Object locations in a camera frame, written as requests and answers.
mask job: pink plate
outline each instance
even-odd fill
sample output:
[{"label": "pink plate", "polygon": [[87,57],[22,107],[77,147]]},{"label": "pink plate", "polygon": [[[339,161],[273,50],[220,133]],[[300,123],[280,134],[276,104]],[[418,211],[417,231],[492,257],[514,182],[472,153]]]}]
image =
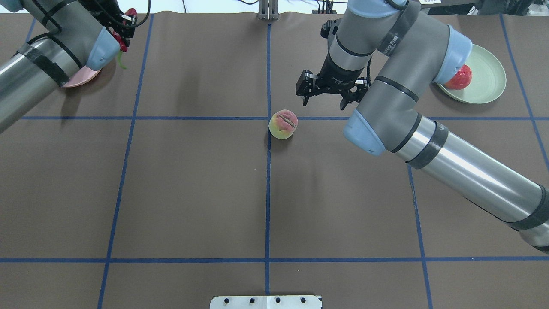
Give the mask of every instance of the pink plate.
[{"label": "pink plate", "polygon": [[76,74],[73,75],[71,79],[63,87],[70,88],[70,87],[78,87],[80,85],[83,85],[89,82],[90,80],[92,80],[94,77],[96,77],[99,71],[94,71],[84,66],[82,69],[76,72]]}]

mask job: black tape band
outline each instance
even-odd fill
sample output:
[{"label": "black tape band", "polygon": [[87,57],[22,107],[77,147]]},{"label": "black tape band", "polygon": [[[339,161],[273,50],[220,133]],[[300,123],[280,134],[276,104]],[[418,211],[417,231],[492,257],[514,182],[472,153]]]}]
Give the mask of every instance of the black tape band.
[{"label": "black tape band", "polygon": [[65,5],[67,5],[71,2],[76,2],[76,0],[63,0],[63,1],[59,2],[55,7],[53,7],[51,10],[48,11],[48,14],[44,15],[44,18],[42,19],[41,24],[44,25],[44,27],[45,27],[46,23],[50,19],[52,19],[53,15],[55,15],[57,13],[57,11],[61,10],[62,7],[64,7]]},{"label": "black tape band", "polygon": [[408,1],[406,9],[400,13],[399,18],[378,47],[378,50],[382,54],[387,56],[393,54],[398,44],[408,33],[408,30],[416,22],[420,10],[421,4],[419,2]]},{"label": "black tape band", "polygon": [[419,123],[421,122],[421,114],[417,113],[416,122],[413,124],[412,129],[410,132],[408,132],[408,135],[404,138],[404,140],[393,150],[391,150],[392,153],[397,153],[399,150],[401,150],[406,143],[412,138],[412,135],[414,132],[416,132],[417,128],[419,127]]},{"label": "black tape band", "polygon": [[425,148],[421,150],[414,159],[406,161],[411,167],[415,169],[424,168],[444,147],[444,144],[448,139],[448,128],[438,122],[435,122],[435,125],[435,133],[433,133],[433,136],[431,136],[431,139]]},{"label": "black tape band", "polygon": [[545,247],[536,247],[536,246],[533,246],[534,248],[540,250],[541,252],[549,252],[549,246],[545,246]]},{"label": "black tape band", "polygon": [[506,222],[511,228],[515,230],[533,229],[549,220],[549,198],[547,198],[547,190],[542,185],[538,186],[540,186],[541,189],[540,204],[528,217],[516,222]]},{"label": "black tape band", "polygon": [[48,57],[44,56],[40,50],[28,44],[24,44],[17,52],[42,69],[42,71],[48,74],[59,87],[65,85],[69,81],[69,77],[65,71],[63,71],[57,63],[52,62]]},{"label": "black tape band", "polygon": [[386,83],[387,85],[390,85],[390,86],[393,86],[393,87],[397,88],[399,91],[403,92],[408,97],[412,98],[415,102],[417,102],[419,100],[419,97],[417,96],[417,94],[413,93],[412,90],[402,86],[401,84],[399,84],[398,82],[396,82],[392,79],[388,79],[384,76],[378,75],[378,76],[376,76],[376,80],[382,81],[382,82]]},{"label": "black tape band", "polygon": [[343,49],[347,54],[350,54],[350,55],[353,55],[353,56],[357,56],[357,57],[366,57],[366,56],[370,56],[371,54],[374,53],[374,52],[367,53],[367,54],[355,53],[355,52],[353,52],[353,51],[348,50],[345,46],[343,46],[343,44],[341,44],[341,42],[339,42],[339,38],[338,38],[337,36],[335,36],[335,40],[337,41],[339,47],[341,47],[341,49]]}]

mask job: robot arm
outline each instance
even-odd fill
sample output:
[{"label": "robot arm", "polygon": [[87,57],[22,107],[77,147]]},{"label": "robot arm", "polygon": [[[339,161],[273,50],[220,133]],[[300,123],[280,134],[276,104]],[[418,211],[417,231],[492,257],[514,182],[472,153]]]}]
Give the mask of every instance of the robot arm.
[{"label": "robot arm", "polygon": [[431,82],[447,82],[463,65],[471,51],[470,40],[419,12],[413,2],[405,10],[415,10],[416,17],[403,10],[405,0],[395,2],[349,0],[338,28],[330,31],[335,38],[329,42],[320,73],[304,71],[296,94],[304,97],[305,105],[309,97],[322,92],[340,93],[343,109],[351,89],[356,86],[360,91],[356,79],[373,51],[390,56],[367,92],[355,100],[359,104],[344,129],[345,137],[373,155],[391,151],[549,253],[546,189],[413,109]]},{"label": "robot arm", "polygon": [[0,67],[0,133],[84,65],[99,70],[127,50],[139,25],[135,15],[121,14],[116,0],[0,0],[0,5],[12,12],[26,9],[50,31]]}]

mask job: red apple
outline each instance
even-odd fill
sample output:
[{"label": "red apple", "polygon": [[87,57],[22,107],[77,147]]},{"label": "red apple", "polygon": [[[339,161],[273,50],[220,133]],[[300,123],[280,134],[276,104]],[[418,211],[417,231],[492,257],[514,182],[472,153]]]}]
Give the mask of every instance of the red apple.
[{"label": "red apple", "polygon": [[280,140],[289,138],[297,126],[297,116],[287,109],[277,112],[269,121],[269,131]]},{"label": "red apple", "polygon": [[454,75],[451,80],[445,83],[444,86],[449,89],[461,90],[469,86],[472,78],[473,72],[471,72],[471,68],[468,65],[464,64],[461,69],[457,71],[456,75]]}]

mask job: blue joint cap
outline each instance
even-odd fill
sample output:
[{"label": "blue joint cap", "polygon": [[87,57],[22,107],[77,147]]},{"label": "blue joint cap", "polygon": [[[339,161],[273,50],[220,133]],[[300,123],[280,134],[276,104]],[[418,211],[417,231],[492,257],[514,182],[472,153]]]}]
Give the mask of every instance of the blue joint cap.
[{"label": "blue joint cap", "polygon": [[103,27],[93,45],[92,52],[89,53],[86,65],[90,69],[98,71],[113,60],[119,50],[120,44],[118,44],[116,39],[114,39],[107,29]]},{"label": "blue joint cap", "polygon": [[[406,0],[393,0],[398,5],[406,4]],[[349,0],[347,8],[355,15],[366,18],[380,18],[400,12],[384,0]]]},{"label": "blue joint cap", "polygon": [[23,9],[23,5],[20,0],[0,0],[0,5],[12,13]]},{"label": "blue joint cap", "polygon": [[343,135],[371,155],[378,156],[385,151],[385,146],[383,146],[374,129],[356,109],[352,112],[345,129],[343,129]]},{"label": "blue joint cap", "polygon": [[444,56],[438,75],[433,80],[433,82],[439,84],[448,82],[456,75],[473,49],[473,43],[468,37],[454,30],[452,26],[448,25],[448,27],[450,28],[450,39],[448,40],[446,56]]}]

